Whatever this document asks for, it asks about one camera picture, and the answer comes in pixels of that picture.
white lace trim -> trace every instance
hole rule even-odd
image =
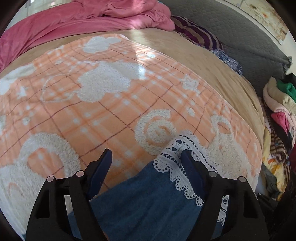
[[[191,150],[195,161],[201,161],[209,171],[217,172],[214,163],[211,163],[207,151],[199,143],[199,140],[191,131],[183,131],[181,134],[169,143],[169,145],[154,159],[153,165],[158,172],[170,172],[171,182],[175,182],[176,189],[184,190],[184,196],[187,199],[195,199],[197,206],[201,207],[204,201],[194,193],[193,188],[186,177],[185,170],[181,164],[180,156],[183,150]],[[220,213],[217,222],[224,225],[228,196],[223,196]]]

pile of clothes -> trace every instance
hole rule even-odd
[[[263,89],[261,102],[265,130],[262,162],[267,179],[267,190],[280,199],[296,171],[296,77],[287,75],[282,80],[270,78]]]

pink blanket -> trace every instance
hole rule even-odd
[[[175,29],[157,0],[73,0],[33,14],[0,38],[0,72],[29,49],[76,34],[141,28]]]
[[[272,113],[271,117],[273,118],[273,120],[276,123],[278,123],[284,129],[286,134],[288,134],[290,126],[289,126],[289,122],[285,116],[285,113],[283,113],[283,112]]]

purple striped fabric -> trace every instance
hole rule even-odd
[[[175,23],[175,31],[194,44],[198,44],[208,50],[224,50],[222,43],[216,36],[205,28],[181,16],[171,16],[171,19]]]

wall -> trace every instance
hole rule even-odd
[[[6,29],[24,18],[48,8],[71,2],[71,0],[28,0],[13,17]]]
[[[264,28],[258,21],[256,21],[254,18],[252,18],[250,15],[248,15],[246,12],[242,11],[240,8],[236,7],[235,5],[226,2],[225,0],[216,0],[220,3],[223,3],[224,5],[227,5],[228,7],[231,7],[232,9],[236,10],[240,14],[244,15],[246,18],[251,20],[254,24],[256,24],[260,29],[262,29],[279,47],[279,49],[287,56],[292,56],[293,61],[295,62],[292,64],[290,69],[287,73],[294,73],[296,75],[296,42],[294,38],[292,37],[291,33],[288,32],[283,44],[281,45],[274,36],[266,29]]]

